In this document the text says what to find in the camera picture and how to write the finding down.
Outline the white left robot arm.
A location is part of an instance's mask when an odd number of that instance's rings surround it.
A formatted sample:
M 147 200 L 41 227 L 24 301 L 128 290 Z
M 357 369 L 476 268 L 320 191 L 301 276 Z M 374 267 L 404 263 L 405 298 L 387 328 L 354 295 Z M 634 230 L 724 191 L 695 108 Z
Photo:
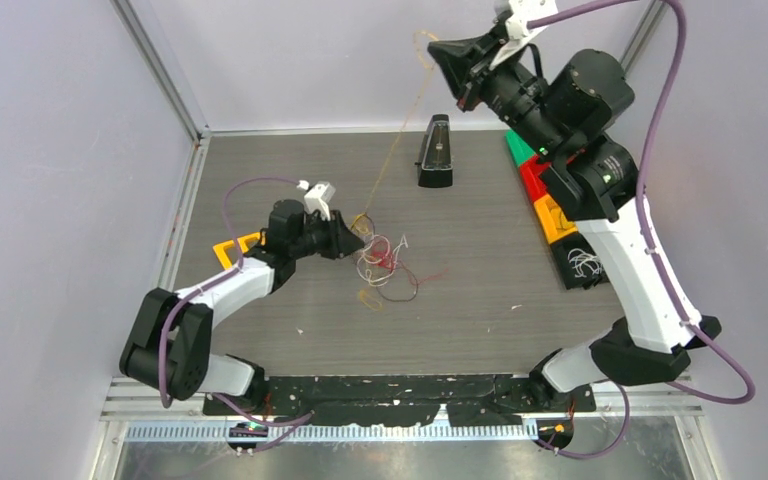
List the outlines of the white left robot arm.
M 262 368 L 212 353 L 215 327 L 280 289 L 298 260 L 341 259 L 363 249 L 365 242 L 340 211 L 310 213 L 297 200 L 277 202 L 260 234 L 231 268 L 177 292 L 155 288 L 144 296 L 120 356 L 123 375 L 156 389 L 165 400 L 224 394 L 244 414 L 265 405 Z

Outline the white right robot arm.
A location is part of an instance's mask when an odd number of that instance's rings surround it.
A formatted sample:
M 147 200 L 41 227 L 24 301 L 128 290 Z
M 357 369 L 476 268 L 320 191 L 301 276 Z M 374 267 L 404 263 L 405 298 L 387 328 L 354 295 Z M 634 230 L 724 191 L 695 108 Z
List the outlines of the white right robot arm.
M 691 350 L 722 326 L 700 313 L 678 288 L 667 288 L 667 262 L 655 262 L 659 241 L 643 226 L 647 201 L 636 190 L 638 168 L 607 128 L 634 101 L 620 63 L 594 49 L 575 53 L 552 81 L 518 57 L 493 66 L 494 33 L 433 41 L 428 53 L 463 111 L 486 105 L 544 165 L 540 180 L 599 259 L 623 314 L 599 336 L 546 356 L 528 375 L 531 397 L 556 410 L 571 391 L 612 381 L 638 386 L 674 381 Z

